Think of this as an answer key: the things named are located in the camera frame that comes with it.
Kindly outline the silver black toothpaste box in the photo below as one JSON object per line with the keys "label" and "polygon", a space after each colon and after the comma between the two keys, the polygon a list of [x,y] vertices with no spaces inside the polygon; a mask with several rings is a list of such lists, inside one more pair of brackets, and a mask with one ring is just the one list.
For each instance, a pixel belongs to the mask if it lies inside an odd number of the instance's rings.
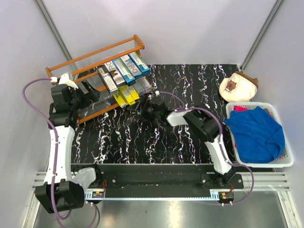
{"label": "silver black toothpaste box", "polygon": [[113,64],[112,61],[106,62],[105,67],[118,87],[126,85],[125,79],[123,78],[123,76],[121,75],[121,73]]}

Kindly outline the silver toothpaste box angled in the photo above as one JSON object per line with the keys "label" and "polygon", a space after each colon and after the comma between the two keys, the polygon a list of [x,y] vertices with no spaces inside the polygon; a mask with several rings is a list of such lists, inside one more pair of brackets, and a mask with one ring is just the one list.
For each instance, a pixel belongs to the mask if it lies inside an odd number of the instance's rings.
{"label": "silver toothpaste box angled", "polygon": [[139,78],[138,82],[143,87],[145,94],[152,91],[152,86],[151,86],[151,84],[149,83],[149,81],[148,81],[148,79],[146,77]]}

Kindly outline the blue toothpaste box with label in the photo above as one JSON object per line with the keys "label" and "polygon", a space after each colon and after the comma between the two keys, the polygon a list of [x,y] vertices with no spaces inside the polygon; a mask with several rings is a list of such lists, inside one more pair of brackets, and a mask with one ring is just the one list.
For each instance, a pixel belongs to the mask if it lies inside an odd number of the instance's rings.
{"label": "blue toothpaste box with label", "polygon": [[135,84],[136,82],[135,77],[132,75],[130,70],[127,68],[127,66],[123,63],[123,61],[120,58],[113,60],[113,64],[119,70],[119,72],[121,73],[122,77],[124,78],[128,86]]}

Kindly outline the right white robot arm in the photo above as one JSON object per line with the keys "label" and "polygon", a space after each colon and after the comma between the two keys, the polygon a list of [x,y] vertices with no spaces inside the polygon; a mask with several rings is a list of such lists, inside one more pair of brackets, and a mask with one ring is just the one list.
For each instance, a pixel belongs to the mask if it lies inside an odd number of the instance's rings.
{"label": "right white robot arm", "polygon": [[143,121],[164,126],[186,125],[205,143],[213,161],[215,175],[213,184],[227,188],[233,182],[235,170],[232,166],[223,142],[223,130],[220,121],[210,111],[194,106],[170,109],[160,97],[160,91],[142,95],[128,107],[131,112],[140,111]]}

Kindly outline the blue toothpaste box plain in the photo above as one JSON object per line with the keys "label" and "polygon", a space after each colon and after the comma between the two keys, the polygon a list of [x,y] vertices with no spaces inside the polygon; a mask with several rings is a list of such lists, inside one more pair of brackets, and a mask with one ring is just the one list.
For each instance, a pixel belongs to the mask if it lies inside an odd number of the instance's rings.
{"label": "blue toothpaste box plain", "polygon": [[135,77],[135,79],[138,79],[142,77],[142,72],[138,68],[138,66],[135,64],[135,62],[129,57],[129,55],[124,55],[120,57],[120,59],[124,62],[124,64],[127,66],[129,71],[132,73],[132,75]]}

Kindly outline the yellow toothpaste box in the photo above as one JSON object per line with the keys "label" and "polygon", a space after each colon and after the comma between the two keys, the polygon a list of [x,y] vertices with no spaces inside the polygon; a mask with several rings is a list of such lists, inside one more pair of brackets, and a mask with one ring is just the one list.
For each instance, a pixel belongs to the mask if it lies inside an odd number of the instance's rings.
{"label": "yellow toothpaste box", "polygon": [[128,89],[125,86],[119,88],[119,93],[121,94],[121,96],[123,97],[123,99],[125,100],[125,102],[128,105],[135,104],[135,100],[133,99],[130,92],[128,91]]}
{"label": "yellow toothpaste box", "polygon": [[119,92],[113,95],[113,97],[121,108],[124,108],[128,105],[128,103],[125,101],[125,99]]}
{"label": "yellow toothpaste box", "polygon": [[140,97],[137,93],[137,91],[135,90],[135,88],[131,85],[127,87],[127,90],[129,91],[131,97],[133,98],[133,100],[138,100]]}

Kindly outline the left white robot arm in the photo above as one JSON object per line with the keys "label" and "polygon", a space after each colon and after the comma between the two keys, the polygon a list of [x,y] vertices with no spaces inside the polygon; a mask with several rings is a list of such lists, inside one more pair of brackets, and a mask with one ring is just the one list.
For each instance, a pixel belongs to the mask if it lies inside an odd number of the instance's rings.
{"label": "left white robot arm", "polygon": [[71,171],[77,112],[97,101],[98,91],[83,82],[88,89],[88,93],[84,94],[70,80],[69,73],[51,77],[50,81],[55,85],[51,88],[53,102],[47,118],[51,139],[49,162],[43,184],[35,188],[35,196],[49,214],[58,214],[83,207],[86,190],[98,188],[103,181],[97,165],[81,168],[74,177]]}

